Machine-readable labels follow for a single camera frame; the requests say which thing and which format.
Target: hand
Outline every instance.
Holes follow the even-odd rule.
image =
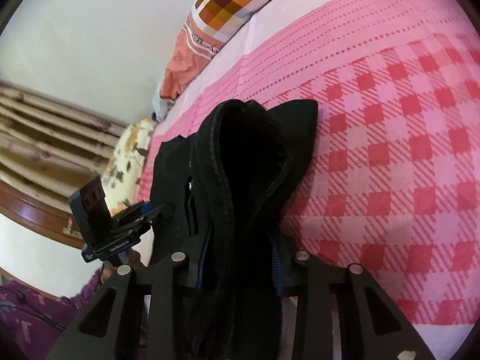
[[[140,253],[133,249],[128,249],[126,264],[128,266],[131,266],[134,269],[145,268],[145,266],[140,261]],[[100,281],[102,283],[105,283],[105,281],[107,281],[110,278],[110,276],[112,276],[112,274],[117,271],[117,268],[118,267],[108,268],[104,266]]]

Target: purple shirt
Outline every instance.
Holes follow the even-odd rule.
[[[28,306],[31,304],[55,322],[67,326],[93,297],[99,283],[100,272],[97,271],[82,288],[80,294],[73,298],[59,298],[57,301],[45,298],[37,291],[14,281],[5,283],[0,286],[0,319],[29,360],[44,360],[62,333],[45,322],[11,307],[20,307],[35,314],[35,311]],[[6,291],[4,287],[23,292],[28,304],[20,304],[15,295]]]

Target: orange plaid fabric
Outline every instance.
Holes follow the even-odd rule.
[[[197,0],[177,38],[160,97],[176,99],[252,15],[270,0]]]

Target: wall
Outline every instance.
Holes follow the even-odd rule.
[[[195,0],[24,0],[0,37],[0,80],[110,119],[150,115]]]
[[[77,294],[100,266],[83,261],[80,250],[30,231],[0,215],[0,267],[56,296]]]

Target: pink checkered bed sheet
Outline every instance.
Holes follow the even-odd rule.
[[[479,80],[480,39],[455,0],[333,0],[244,55],[154,137],[138,199],[149,199],[160,144],[194,133],[220,102],[315,99],[315,153],[283,230],[339,266],[360,262],[413,324],[471,325]]]

